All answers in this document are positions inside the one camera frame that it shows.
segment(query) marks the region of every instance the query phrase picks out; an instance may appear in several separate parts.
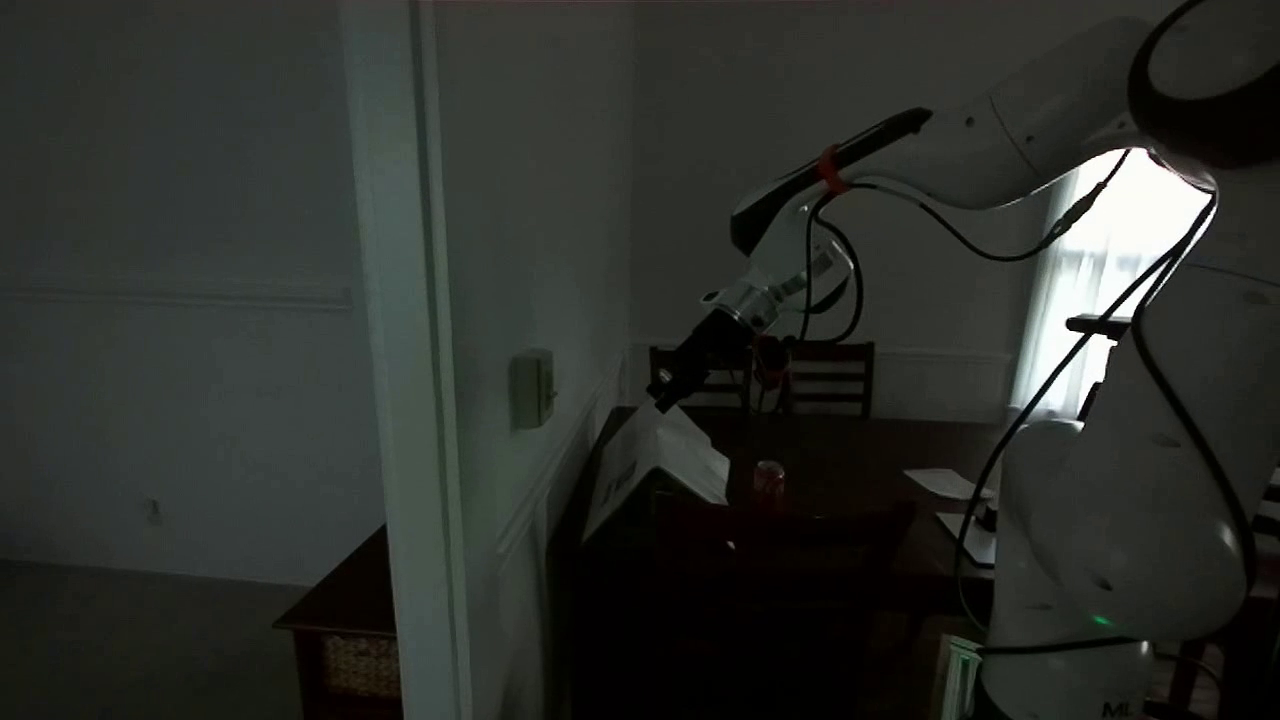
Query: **white wall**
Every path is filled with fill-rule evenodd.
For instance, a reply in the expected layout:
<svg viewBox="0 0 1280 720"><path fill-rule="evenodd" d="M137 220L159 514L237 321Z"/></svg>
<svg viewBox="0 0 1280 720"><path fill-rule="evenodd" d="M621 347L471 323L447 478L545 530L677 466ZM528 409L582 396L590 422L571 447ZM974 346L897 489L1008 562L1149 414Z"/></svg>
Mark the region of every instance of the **white wall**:
<svg viewBox="0 0 1280 720"><path fill-rule="evenodd" d="M445 5L445 195L476 717L545 717L546 536L629 346L633 7ZM509 422L509 359L546 347L557 414Z"/></svg>
<svg viewBox="0 0 1280 720"><path fill-rule="evenodd" d="M336 7L0 7L0 555L317 580L379 524Z"/></svg>
<svg viewBox="0 0 1280 720"><path fill-rule="evenodd" d="M729 243L738 195L898 107L959 106L1092 21L1149 7L1170 5L646 5L635 34L635 346L677 346L700 293L742 270ZM830 220L867 270L861 338L884 355L877 414L996 418L1032 270L979 266L878 195L835 201ZM1042 206L959 226L991 248L1020 248Z"/></svg>

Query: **floor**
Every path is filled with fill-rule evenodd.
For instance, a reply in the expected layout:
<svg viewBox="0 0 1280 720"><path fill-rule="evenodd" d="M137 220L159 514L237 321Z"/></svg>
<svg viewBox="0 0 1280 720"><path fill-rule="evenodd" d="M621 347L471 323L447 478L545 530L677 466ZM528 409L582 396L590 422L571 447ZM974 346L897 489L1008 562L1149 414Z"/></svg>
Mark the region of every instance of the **floor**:
<svg viewBox="0 0 1280 720"><path fill-rule="evenodd" d="M301 720L301 590L0 566L3 720Z"/></svg>

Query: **window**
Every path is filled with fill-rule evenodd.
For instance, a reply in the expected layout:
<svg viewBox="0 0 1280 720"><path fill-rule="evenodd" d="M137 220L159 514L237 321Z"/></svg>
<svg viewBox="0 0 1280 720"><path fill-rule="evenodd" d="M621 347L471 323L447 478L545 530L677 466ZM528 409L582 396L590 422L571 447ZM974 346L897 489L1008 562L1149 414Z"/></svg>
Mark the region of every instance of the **window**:
<svg viewBox="0 0 1280 720"><path fill-rule="evenodd" d="M1076 170L1061 184L1053 215L1102 180L1116 162L1121 151L1108 151ZM1034 270L1011 409L1025 409L1076 346L1068 317L1101 317L1169 243L1189 233L1200 210L1202 193L1153 163L1149 151L1126 151L1112 189L1053 252L1042 252ZM1108 370L1108 347L1112 339L1094 338L1053 386L1034 418L1076 418L1088 388Z"/></svg>

